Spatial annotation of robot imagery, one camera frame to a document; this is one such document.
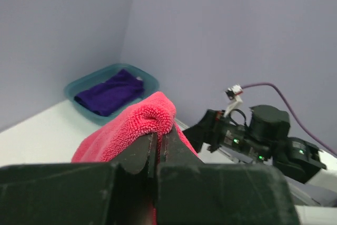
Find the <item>purple cloth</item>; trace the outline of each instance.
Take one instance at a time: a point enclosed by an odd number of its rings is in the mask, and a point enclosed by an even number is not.
[[[106,82],[80,92],[74,99],[95,114],[109,116],[143,92],[143,81],[123,69]]]

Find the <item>gray wall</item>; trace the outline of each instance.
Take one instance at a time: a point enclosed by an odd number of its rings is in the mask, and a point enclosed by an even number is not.
[[[223,109],[221,90],[275,83],[305,126],[337,149],[337,0],[134,0],[122,62],[156,76],[191,125]],[[269,87],[249,89],[244,108],[286,110]],[[292,123],[292,134],[311,140]]]
[[[118,62],[132,0],[0,0],[0,130]]]

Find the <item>microfiber towel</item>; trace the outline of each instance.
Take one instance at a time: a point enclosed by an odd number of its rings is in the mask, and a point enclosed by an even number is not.
[[[74,100],[95,114],[109,116],[143,92],[143,81],[122,69],[104,83],[80,92]]]
[[[132,144],[138,137],[157,133],[159,144],[173,125],[182,142],[197,156],[174,118],[176,109],[162,92],[156,92],[143,101],[130,105],[120,115],[83,140],[72,162],[108,162]],[[156,210],[153,209],[153,225]]]

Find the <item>white cable connector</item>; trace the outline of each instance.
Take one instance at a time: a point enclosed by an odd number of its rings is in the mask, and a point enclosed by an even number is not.
[[[241,97],[239,96],[243,93],[243,90],[238,84],[228,88],[225,93],[230,102],[225,110],[224,117],[228,116],[234,109],[237,109],[243,103]]]

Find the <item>teal plastic bin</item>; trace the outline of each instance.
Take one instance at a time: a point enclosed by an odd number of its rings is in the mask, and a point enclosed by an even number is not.
[[[91,87],[100,84],[102,82],[105,82],[106,80],[108,80],[110,77],[112,77],[113,75],[117,74],[121,69],[125,69],[128,72],[130,72],[132,75],[134,76],[140,76],[143,79],[144,82],[144,93],[142,95],[142,97],[124,105],[123,107],[121,107],[120,109],[118,109],[117,111],[115,111],[114,113],[112,113],[109,116],[100,116],[97,115],[91,111],[89,111],[88,109],[86,109],[85,107],[81,106],[80,104],[78,104],[75,100],[74,97],[82,91],[88,90]],[[136,68],[135,66],[129,65],[129,64],[121,64],[121,63],[117,63],[117,64],[113,64],[110,65],[104,69],[101,69],[99,71],[96,71],[92,74],[89,74],[81,79],[78,79],[72,83],[70,83],[69,85],[67,85],[64,88],[64,94],[65,96],[71,101],[73,102],[75,108],[85,117],[87,117],[89,120],[93,121],[94,123],[98,124],[98,125],[104,125],[106,123],[108,123],[109,121],[113,120],[114,118],[117,117],[117,115],[119,115],[125,108],[127,108],[129,105],[135,104],[140,102],[141,100],[149,97],[151,94],[153,94],[154,92],[158,91],[159,89],[159,82],[157,79],[155,79],[153,76],[151,76],[150,74]]]

